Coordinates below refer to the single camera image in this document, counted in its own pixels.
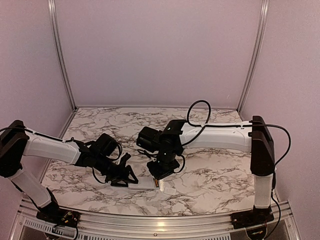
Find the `batteries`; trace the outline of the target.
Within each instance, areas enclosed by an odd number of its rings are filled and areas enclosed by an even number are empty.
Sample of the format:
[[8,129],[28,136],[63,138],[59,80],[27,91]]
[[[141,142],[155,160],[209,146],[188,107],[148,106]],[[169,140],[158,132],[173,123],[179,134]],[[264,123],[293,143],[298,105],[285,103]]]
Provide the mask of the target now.
[[159,188],[160,187],[159,181],[157,179],[154,179],[154,187],[155,188]]

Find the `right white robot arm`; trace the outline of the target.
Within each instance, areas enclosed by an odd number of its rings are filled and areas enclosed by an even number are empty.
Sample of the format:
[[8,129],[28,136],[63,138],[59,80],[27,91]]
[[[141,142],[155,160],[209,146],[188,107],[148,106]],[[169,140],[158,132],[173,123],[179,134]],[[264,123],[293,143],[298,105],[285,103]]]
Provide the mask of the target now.
[[146,166],[152,177],[163,180],[182,172],[186,166],[185,150],[226,149],[250,153],[250,171],[254,181],[253,209],[247,219],[258,224],[267,216],[276,186],[276,168],[281,162],[275,159],[274,140],[270,129],[283,131],[288,146],[283,157],[289,153],[292,138],[283,126],[268,124],[259,115],[249,121],[210,124],[209,113],[204,123],[191,122],[191,112],[185,119],[172,119],[163,130],[145,126],[138,133],[136,145],[141,154],[148,156]]

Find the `white remote control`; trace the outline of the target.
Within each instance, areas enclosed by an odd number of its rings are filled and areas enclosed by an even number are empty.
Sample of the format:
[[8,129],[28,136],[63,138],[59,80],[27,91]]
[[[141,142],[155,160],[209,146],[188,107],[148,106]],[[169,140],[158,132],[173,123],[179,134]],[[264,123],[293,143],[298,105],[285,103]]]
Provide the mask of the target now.
[[128,188],[132,190],[156,190],[152,176],[142,176],[138,178],[138,184],[129,183]]

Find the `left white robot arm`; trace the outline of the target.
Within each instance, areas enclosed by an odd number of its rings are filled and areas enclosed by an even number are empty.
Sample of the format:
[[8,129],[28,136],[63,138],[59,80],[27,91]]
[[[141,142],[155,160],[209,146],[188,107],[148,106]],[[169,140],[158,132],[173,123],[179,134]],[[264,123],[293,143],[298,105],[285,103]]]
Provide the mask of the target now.
[[122,146],[106,133],[89,142],[74,138],[65,140],[31,130],[21,120],[15,120],[0,132],[0,175],[25,193],[53,223],[63,219],[63,211],[51,191],[23,168],[23,157],[41,157],[92,168],[105,177],[106,183],[115,187],[127,187],[139,182],[132,167],[127,164],[130,154],[120,153],[117,157],[119,163],[110,158],[114,150],[121,152]]

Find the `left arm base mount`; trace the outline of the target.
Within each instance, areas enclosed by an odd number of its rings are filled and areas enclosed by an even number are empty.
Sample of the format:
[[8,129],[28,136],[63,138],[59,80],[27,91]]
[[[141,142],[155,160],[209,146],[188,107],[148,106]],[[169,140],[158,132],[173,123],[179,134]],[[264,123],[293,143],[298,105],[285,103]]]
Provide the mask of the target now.
[[76,228],[80,219],[80,213],[73,210],[59,209],[54,213],[44,213],[38,211],[36,218],[57,226]]

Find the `white battery cover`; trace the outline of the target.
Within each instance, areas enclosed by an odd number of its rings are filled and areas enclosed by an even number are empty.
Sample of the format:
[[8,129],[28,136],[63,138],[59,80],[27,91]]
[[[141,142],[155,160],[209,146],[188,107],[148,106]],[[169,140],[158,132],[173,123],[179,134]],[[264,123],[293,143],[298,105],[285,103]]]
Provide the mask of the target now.
[[163,193],[166,195],[175,195],[177,192],[177,190],[175,188],[171,188],[171,187],[165,187],[163,190]]

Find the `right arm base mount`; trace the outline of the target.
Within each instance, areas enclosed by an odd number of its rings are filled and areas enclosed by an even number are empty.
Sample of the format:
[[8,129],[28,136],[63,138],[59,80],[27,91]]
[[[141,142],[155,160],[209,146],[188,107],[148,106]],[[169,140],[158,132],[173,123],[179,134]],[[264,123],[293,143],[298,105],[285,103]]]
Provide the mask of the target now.
[[246,211],[239,211],[230,215],[234,229],[248,228],[252,226],[266,224],[273,221],[274,215],[271,207],[255,208]]

